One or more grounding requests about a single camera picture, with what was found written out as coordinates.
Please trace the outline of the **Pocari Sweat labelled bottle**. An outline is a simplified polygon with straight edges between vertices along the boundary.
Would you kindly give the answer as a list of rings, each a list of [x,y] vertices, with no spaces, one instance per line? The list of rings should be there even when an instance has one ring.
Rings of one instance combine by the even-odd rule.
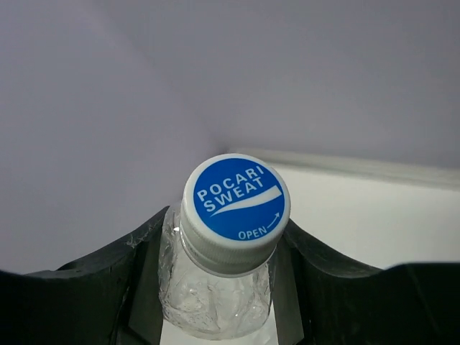
[[[290,209],[284,180],[262,160],[228,153],[202,162],[162,224],[157,276],[165,320],[209,341],[263,327]]]

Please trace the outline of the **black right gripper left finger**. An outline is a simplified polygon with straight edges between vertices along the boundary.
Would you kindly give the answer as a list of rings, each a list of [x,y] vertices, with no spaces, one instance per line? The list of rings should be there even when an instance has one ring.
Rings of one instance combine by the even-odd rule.
[[[159,344],[162,209],[58,270],[1,272],[2,344]]]

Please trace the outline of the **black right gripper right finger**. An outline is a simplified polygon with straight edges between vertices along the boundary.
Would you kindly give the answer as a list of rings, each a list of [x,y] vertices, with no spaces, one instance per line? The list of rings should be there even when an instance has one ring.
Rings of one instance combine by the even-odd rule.
[[[273,305],[280,344],[457,344],[459,264],[386,270],[289,222],[277,246]]]

